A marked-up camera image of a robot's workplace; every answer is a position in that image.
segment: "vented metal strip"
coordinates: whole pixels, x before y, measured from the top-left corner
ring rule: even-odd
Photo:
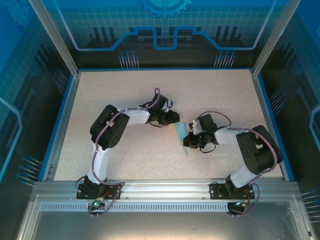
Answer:
[[[87,212],[88,202],[42,202],[41,212]],[[106,207],[97,210],[102,212]],[[116,202],[110,212],[136,213],[136,212],[228,212],[226,202]]]

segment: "glass panel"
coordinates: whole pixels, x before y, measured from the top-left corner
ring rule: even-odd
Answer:
[[[0,236],[10,240],[37,180],[70,72],[27,0],[0,0],[0,34]]]
[[[79,68],[251,68],[287,0],[45,0]]]
[[[319,11],[319,1],[301,0],[261,71],[292,172],[302,193],[312,189],[320,192]],[[318,207],[313,210],[311,215],[319,215]],[[319,234],[319,224],[315,226]]]
[[[85,212],[41,212],[35,229],[33,240],[300,239],[287,203],[259,203],[240,218],[226,212],[110,212],[93,219]]]

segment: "speckled beige tabletop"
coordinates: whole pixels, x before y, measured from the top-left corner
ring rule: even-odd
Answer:
[[[249,70],[146,70],[83,72],[58,162],[55,180],[77,180],[90,169],[93,144],[91,125],[108,104],[137,107],[161,94],[174,101],[180,121],[190,123],[208,110],[220,111],[233,127],[266,126]],[[212,115],[218,127],[227,122]],[[114,148],[108,179],[225,178],[244,164],[237,146],[218,145],[203,154],[189,149],[185,155],[173,125],[128,126]],[[264,177],[281,177],[279,167]]]

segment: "blue printed graphic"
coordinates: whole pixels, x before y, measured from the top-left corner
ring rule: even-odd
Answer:
[[[317,132],[314,128],[314,123],[315,123],[315,116],[316,114],[320,111],[320,104],[318,106],[316,106],[312,112],[311,112],[311,117],[310,117],[310,123],[309,123],[309,128],[311,131],[311,134],[313,136],[313,139],[315,141],[316,146],[318,147],[319,151],[320,151],[320,140],[319,140],[319,136],[317,135]]]
[[[187,5],[191,4],[191,0],[141,0],[144,10],[150,14],[155,14],[158,18],[163,16],[174,17],[180,14],[182,10],[187,10]]]
[[[6,7],[19,24],[26,21],[30,14],[28,0],[0,0],[0,7]]]
[[[21,120],[20,112],[14,106],[10,105],[6,100],[4,100],[2,97],[0,97],[0,102],[6,108],[8,108],[11,112],[13,112],[16,115],[17,122],[18,122],[18,125],[19,125],[19,128],[18,128],[18,130],[17,130],[17,132],[15,134],[15,137],[13,139],[13,142],[12,142],[12,144],[10,146],[9,152],[6,155],[4,163],[3,163],[2,168],[0,170],[0,182],[1,182],[2,178],[4,177],[5,171],[7,169],[8,163],[9,163],[9,161],[11,159],[11,156],[14,153],[14,150],[15,150],[16,144],[18,142],[18,139],[20,137],[20,134],[21,134],[23,126],[22,126],[22,120]]]
[[[279,0],[257,7],[198,7],[190,0],[142,0],[140,7],[66,9],[57,0],[53,3],[56,9],[49,12],[63,39],[80,52],[113,51],[132,39],[126,39],[128,36],[137,36],[140,42],[152,38],[156,50],[170,51],[176,49],[179,38],[191,40],[190,32],[204,36],[218,50],[251,51],[263,46],[283,9]]]

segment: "gear logo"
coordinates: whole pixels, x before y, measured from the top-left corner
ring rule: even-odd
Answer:
[[[175,14],[180,14],[181,10],[186,10],[191,0],[141,0],[141,3],[145,11],[155,14],[157,18],[166,18],[174,17]]]
[[[7,7],[7,10],[20,25],[29,17],[28,0],[0,0],[0,7]]]

